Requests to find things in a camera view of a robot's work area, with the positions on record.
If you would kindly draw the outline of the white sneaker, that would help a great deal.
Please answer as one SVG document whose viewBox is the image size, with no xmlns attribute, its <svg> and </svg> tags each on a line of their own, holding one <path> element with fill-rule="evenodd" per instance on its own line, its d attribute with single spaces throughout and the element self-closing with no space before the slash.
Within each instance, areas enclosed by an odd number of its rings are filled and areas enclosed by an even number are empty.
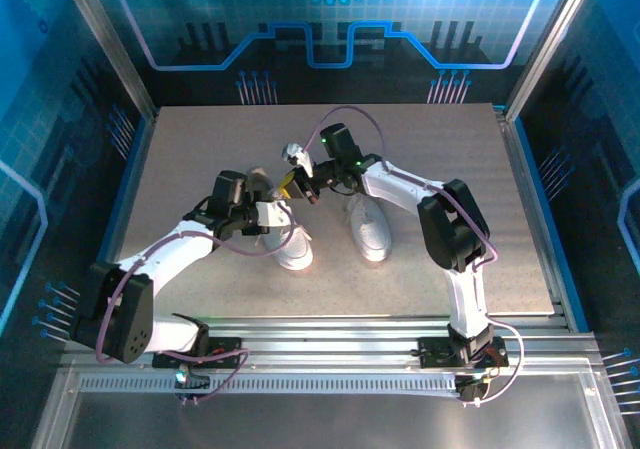
<svg viewBox="0 0 640 449">
<path fill-rule="evenodd" d="M 275 188 L 263 168 L 251 168 L 247 172 L 247 178 L 251 189 L 258 191 L 261 198 L 268 201 L 285 202 L 284 197 Z M 260 235 L 258 239 L 267 251 L 272 251 L 283 245 L 281 250 L 273 254 L 281 267 L 290 271 L 304 270 L 313 262 L 311 237 L 297 221 L 291 225 L 289 218 L 285 217 L 285 222 L 284 226 L 269 228 L 268 233 Z"/>
<path fill-rule="evenodd" d="M 391 232 L 387 219 L 380 205 L 373 198 L 363 195 L 376 202 L 380 207 L 382 214 L 379 219 L 368 223 L 365 223 L 364 221 L 353 221 L 347 211 L 348 202 L 353 196 L 348 198 L 346 203 L 346 213 L 354 243 L 366 260 L 373 263 L 382 262 L 389 257 L 392 248 Z"/>
</svg>

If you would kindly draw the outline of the grey metal panel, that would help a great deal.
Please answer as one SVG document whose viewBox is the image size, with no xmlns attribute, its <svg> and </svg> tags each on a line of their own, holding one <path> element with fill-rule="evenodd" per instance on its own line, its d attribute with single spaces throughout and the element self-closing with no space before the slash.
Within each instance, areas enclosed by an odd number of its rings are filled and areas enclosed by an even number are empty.
<svg viewBox="0 0 640 449">
<path fill-rule="evenodd" d="M 533 369 L 479 408 L 426 395 L 245 391 L 196 408 L 159 388 L 59 374 L 27 449 L 640 449 L 607 380 L 587 367 Z"/>
</svg>

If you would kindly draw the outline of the aluminium rail frame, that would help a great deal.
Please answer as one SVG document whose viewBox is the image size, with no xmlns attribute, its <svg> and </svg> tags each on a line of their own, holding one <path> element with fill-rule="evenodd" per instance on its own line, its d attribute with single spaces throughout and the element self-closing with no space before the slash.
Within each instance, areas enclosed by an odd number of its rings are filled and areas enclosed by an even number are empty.
<svg viewBox="0 0 640 449">
<path fill-rule="evenodd" d="M 519 331 L 525 367 L 569 365 L 573 359 L 600 366 L 593 334 L 575 332 L 562 315 L 498 314 Z M 447 336 L 443 317 L 336 316 L 207 318 L 215 337 L 239 337 L 255 370 L 341 372 L 416 370 L 409 355 L 422 337 Z"/>
</svg>

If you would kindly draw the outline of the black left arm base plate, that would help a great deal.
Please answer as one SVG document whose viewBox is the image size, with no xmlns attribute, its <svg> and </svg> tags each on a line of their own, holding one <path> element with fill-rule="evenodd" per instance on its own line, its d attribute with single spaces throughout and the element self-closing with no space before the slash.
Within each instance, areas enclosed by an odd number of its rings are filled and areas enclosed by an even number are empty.
<svg viewBox="0 0 640 449">
<path fill-rule="evenodd" d="M 239 337 L 218 337 L 210 338 L 206 346 L 204 356 L 217 356 L 242 348 L 242 339 Z M 196 369 L 236 369 L 242 357 L 237 354 L 216 361 L 193 362 L 178 359 L 166 354 L 154 354 L 152 359 L 152 367 L 156 369 L 178 369 L 185 364 L 189 368 Z"/>
</svg>

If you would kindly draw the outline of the aluminium side rail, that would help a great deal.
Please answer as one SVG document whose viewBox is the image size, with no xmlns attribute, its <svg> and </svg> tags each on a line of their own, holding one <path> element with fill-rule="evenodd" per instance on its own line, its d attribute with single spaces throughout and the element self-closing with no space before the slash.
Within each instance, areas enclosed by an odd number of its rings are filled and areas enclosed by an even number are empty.
<svg viewBox="0 0 640 449">
<path fill-rule="evenodd" d="M 523 203 L 554 313 L 564 318 L 570 332 L 579 332 L 570 298 L 573 280 L 549 204 L 542 190 L 529 143 L 523 136 L 520 126 L 507 120 L 504 106 L 494 105 L 493 110 Z"/>
</svg>

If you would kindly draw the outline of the aluminium frame post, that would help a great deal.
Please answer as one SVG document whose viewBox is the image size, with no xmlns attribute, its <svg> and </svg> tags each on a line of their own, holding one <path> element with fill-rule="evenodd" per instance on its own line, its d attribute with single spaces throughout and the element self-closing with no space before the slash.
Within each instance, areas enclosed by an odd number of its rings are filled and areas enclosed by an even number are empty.
<svg viewBox="0 0 640 449">
<path fill-rule="evenodd" d="M 513 123 L 530 99 L 536 85 L 566 37 L 585 0 L 559 0 L 541 38 L 536 43 L 504 110 L 504 119 Z"/>
<path fill-rule="evenodd" d="M 100 0 L 73 0 L 140 115 L 149 124 L 157 109 Z"/>
</svg>

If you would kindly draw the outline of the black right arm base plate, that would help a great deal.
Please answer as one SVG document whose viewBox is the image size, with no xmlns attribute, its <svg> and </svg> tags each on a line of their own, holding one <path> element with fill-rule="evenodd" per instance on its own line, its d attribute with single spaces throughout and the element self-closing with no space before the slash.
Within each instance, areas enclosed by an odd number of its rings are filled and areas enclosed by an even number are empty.
<svg viewBox="0 0 640 449">
<path fill-rule="evenodd" d="M 492 342 L 476 350 L 471 355 L 463 344 L 447 337 L 422 337 L 412 355 L 419 359 L 420 367 L 486 369 L 508 367 L 509 357 L 504 340 L 496 337 Z"/>
</svg>

